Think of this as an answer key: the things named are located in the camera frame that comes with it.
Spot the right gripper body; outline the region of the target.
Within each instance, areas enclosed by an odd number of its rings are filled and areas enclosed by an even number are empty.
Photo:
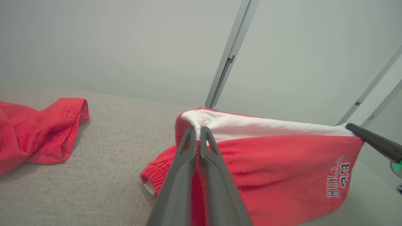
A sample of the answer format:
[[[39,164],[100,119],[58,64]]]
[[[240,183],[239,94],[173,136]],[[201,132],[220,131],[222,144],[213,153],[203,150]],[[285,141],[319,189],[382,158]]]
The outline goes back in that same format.
[[[402,179],[402,161],[400,161],[399,163],[395,163],[391,160],[390,169],[394,175]]]

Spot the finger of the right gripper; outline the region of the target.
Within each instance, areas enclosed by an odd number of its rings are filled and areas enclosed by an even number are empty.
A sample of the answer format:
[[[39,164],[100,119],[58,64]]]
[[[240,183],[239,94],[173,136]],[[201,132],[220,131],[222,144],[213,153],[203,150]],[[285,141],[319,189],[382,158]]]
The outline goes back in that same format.
[[[379,153],[383,154],[383,156],[387,157],[391,162],[395,164],[401,163],[402,146],[400,144],[353,123],[347,123],[345,127]]]

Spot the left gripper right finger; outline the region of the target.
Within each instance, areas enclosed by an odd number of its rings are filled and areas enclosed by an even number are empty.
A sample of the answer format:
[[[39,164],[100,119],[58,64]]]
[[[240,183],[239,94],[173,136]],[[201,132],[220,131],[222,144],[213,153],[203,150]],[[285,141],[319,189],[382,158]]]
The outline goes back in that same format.
[[[208,127],[200,129],[200,169],[210,226],[252,226],[253,223]]]

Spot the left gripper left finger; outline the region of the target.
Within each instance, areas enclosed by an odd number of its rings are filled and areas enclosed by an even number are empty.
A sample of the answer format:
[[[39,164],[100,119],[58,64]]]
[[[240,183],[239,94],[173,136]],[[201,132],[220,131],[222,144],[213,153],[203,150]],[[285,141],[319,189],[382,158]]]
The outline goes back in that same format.
[[[196,133],[187,127],[177,148],[147,226],[189,226],[192,178],[196,171]]]

